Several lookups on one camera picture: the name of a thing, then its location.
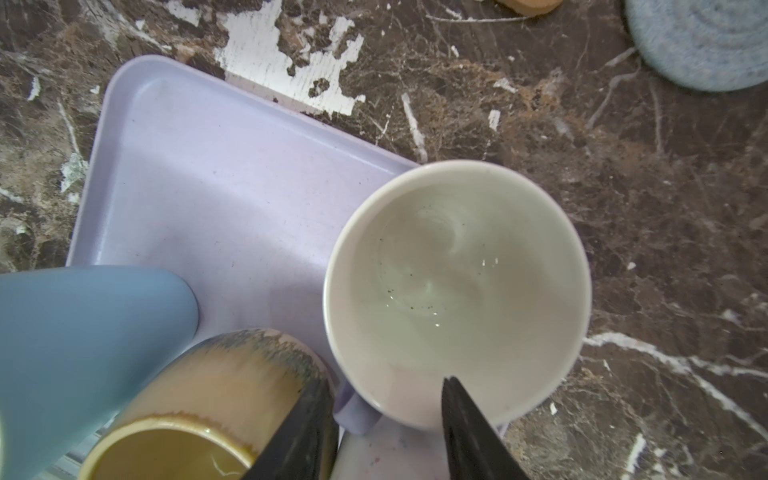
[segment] brown marble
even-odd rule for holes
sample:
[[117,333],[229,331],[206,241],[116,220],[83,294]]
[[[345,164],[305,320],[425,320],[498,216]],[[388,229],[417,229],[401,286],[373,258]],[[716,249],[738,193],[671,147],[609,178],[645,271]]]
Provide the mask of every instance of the brown marble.
[[[61,167],[88,158],[115,69],[159,53],[224,78],[222,14],[262,8],[183,3],[197,26],[149,0],[0,0],[0,272],[64,263],[82,182],[61,192]],[[340,86],[366,101],[315,115],[417,160],[408,93],[428,161],[522,172],[588,251],[587,345],[551,400],[505,433],[531,477],[768,478],[768,84],[702,94],[660,78],[627,51],[615,0],[524,22],[466,21],[513,16],[491,0],[387,5],[283,2],[277,46],[298,67],[299,27],[316,29],[310,51],[328,47],[339,16],[364,37]]]

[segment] water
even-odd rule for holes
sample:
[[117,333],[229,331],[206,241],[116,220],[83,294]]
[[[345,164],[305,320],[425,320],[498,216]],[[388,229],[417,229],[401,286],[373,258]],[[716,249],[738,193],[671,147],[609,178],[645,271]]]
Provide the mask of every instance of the water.
[[376,352],[437,375],[471,375],[513,348],[538,280],[501,208],[423,195],[375,226],[359,268],[360,314]]

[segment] ceramic cup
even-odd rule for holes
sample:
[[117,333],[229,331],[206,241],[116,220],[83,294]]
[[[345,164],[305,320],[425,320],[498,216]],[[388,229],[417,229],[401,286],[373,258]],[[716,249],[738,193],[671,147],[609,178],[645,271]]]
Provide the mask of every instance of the ceramic cup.
[[[319,358],[272,329],[208,339],[164,369],[115,419],[79,480],[240,478],[296,404],[326,378]],[[339,438],[328,412],[320,478]]]
[[0,275],[0,478],[27,480],[125,407],[186,348],[197,301],[143,266]]
[[358,208],[331,254],[326,331],[350,385],[336,419],[439,429],[446,376],[491,424],[517,418],[573,366],[590,305],[584,248],[539,186],[479,161],[411,170]]

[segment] wooden coaster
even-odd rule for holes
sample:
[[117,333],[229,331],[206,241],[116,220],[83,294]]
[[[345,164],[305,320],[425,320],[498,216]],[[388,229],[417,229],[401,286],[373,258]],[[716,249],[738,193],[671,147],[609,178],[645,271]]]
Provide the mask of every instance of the wooden coaster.
[[534,17],[543,15],[555,10],[563,0],[496,0],[502,5],[506,5],[520,15]]

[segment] light blue object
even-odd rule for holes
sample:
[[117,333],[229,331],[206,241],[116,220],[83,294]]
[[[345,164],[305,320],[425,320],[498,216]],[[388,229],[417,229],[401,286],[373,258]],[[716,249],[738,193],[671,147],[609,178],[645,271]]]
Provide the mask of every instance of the light blue object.
[[74,448],[196,329],[192,291],[165,270],[0,275],[0,478],[29,480]]
[[702,91],[768,80],[767,0],[627,0],[627,23],[645,61]]

